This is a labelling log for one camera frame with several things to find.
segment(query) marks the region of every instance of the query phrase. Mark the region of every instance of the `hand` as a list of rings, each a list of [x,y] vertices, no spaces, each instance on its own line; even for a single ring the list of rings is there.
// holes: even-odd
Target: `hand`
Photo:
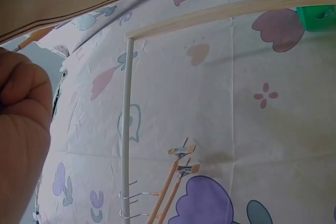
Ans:
[[[46,159],[52,111],[47,73],[0,48],[0,222],[19,223]]]

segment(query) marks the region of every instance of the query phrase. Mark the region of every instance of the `white wall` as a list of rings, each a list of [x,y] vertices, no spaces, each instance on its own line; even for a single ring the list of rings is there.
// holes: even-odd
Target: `white wall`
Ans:
[[[17,38],[11,42],[6,43],[5,45],[3,45],[3,47],[8,50],[13,50],[23,40],[24,37]],[[51,80],[53,93],[55,93],[55,89],[57,88],[60,78],[59,69],[62,66],[62,61],[64,60],[64,58],[50,52],[47,49],[39,48],[38,45],[36,45],[35,43],[28,45],[26,48],[20,51],[20,53],[24,54],[33,63],[40,65],[47,71]],[[33,224],[33,223],[35,224],[32,215],[33,211],[35,211],[35,202],[34,199],[32,198],[30,200],[30,203],[27,207],[25,214],[22,217],[20,224]]]

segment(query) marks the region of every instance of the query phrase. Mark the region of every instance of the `light blue cloud print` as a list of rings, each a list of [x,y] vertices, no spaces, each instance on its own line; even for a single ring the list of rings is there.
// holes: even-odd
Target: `light blue cloud print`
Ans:
[[[122,116],[122,113],[120,113],[118,117],[118,123],[117,123],[117,131],[120,137],[121,137],[121,128],[122,128],[121,116]],[[140,106],[136,103],[133,103],[130,106],[130,140],[133,140],[136,143],[139,142],[140,125],[141,125]]]

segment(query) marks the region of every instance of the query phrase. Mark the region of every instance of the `brown stripe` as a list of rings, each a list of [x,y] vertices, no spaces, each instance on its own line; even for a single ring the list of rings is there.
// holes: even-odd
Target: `brown stripe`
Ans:
[[[79,10],[77,12],[67,14],[67,15],[57,16],[57,17],[53,17],[53,18],[39,19],[37,21],[31,22],[27,25],[24,25],[20,28],[16,28],[15,30],[12,30],[12,31],[10,31],[6,34],[1,35],[0,36],[0,44],[4,43],[5,41],[10,40],[13,37],[17,37],[21,34],[25,34],[32,29],[42,27],[42,26],[53,25],[55,23],[60,23],[60,22],[65,21],[67,19],[71,19],[71,18],[74,18],[76,16],[91,12],[91,11],[93,11],[93,10],[99,8],[99,7],[102,7],[102,6],[105,6],[105,5],[108,5],[108,4],[112,4],[116,1],[118,1],[118,0],[106,0],[104,2],[101,2],[100,4],[97,4],[97,5],[94,5],[94,6]]]

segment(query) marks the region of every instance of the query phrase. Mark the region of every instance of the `finger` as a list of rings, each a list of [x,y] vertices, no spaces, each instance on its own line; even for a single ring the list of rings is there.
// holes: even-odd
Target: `finger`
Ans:
[[[9,76],[0,99],[4,105],[32,99],[41,104],[51,117],[53,95],[48,74],[36,64],[19,63]]]
[[[3,87],[13,70],[22,62],[31,62],[26,56],[0,48],[0,87]]]
[[[33,120],[40,127],[43,127],[47,132],[49,132],[51,116],[41,104],[34,100],[25,99],[13,105],[7,106],[2,111],[2,114],[24,116]]]

